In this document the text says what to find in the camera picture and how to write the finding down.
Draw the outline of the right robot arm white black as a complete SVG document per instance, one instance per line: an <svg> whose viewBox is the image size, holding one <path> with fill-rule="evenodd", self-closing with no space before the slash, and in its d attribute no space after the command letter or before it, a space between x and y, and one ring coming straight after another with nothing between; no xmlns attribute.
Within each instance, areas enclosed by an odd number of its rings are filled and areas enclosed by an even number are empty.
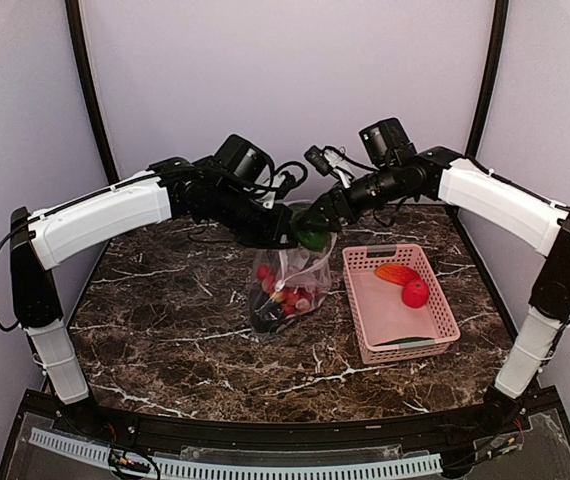
<svg viewBox="0 0 570 480"><path fill-rule="evenodd" d="M446 147L417 151L396 118L368 126L359 136L373 171L320 196L298 220L300 228L338 232L343 224L391 201L426 197L494 223L545 259L520 332L475 413L476 426L495 434L520 409L523 394L570 325L570 207Z"/></svg>

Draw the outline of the green lime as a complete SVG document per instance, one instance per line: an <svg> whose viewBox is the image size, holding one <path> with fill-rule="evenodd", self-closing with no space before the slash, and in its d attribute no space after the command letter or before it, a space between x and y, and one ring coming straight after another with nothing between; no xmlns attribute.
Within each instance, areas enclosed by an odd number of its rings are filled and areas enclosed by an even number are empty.
<svg viewBox="0 0 570 480"><path fill-rule="evenodd" d="M330 244L330 233L305 230L299 226L299 219L308 210L309 206L309 203L304 202L295 202L289 205L292 210L291 225L302 247L314 252L322 252Z"/></svg>

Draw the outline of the red lychee bunch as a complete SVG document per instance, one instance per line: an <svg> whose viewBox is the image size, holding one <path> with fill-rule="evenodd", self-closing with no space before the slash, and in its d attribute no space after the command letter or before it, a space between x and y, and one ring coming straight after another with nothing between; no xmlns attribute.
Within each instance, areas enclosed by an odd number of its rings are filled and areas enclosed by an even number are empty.
<svg viewBox="0 0 570 480"><path fill-rule="evenodd" d="M255 273L258 293L280 303L287 315L303 315L320 307L325 287L314 274L303 271L281 274L276 267L260 264Z"/></svg>

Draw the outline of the clear zip top bag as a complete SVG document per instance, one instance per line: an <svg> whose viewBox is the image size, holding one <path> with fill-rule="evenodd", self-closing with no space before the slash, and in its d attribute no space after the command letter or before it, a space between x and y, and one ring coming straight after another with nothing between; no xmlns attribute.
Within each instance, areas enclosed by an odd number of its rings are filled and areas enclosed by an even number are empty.
<svg viewBox="0 0 570 480"><path fill-rule="evenodd" d="M297 245L256 253L247 297L249 323L257 334L276 334L298 317L320 308L332 285L329 260L337 234L302 229L309 202L291 203Z"/></svg>

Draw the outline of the green cucumber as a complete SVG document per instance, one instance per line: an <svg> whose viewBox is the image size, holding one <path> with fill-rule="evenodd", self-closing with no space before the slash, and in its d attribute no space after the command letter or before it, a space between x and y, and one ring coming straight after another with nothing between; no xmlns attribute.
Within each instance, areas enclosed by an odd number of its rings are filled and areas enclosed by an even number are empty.
<svg viewBox="0 0 570 480"><path fill-rule="evenodd" d="M401 348L419 348L435 343L436 339L433 337L404 337L392 340L388 342L388 345L399 345Z"/></svg>

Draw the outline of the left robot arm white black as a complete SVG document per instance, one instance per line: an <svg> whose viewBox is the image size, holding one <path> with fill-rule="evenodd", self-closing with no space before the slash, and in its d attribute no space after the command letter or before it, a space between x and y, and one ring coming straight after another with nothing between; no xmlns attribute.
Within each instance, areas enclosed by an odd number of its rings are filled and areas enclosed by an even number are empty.
<svg viewBox="0 0 570 480"><path fill-rule="evenodd" d="M245 247L295 247L291 210L259 202L253 179L214 156L194 163L175 157L62 205L12 213L1 243L10 249L15 324L26 332L56 396L68 405L68 421L85 436L99 435L106 415L88 399L90 388L64 322L53 269L121 234L181 217L223 225Z"/></svg>

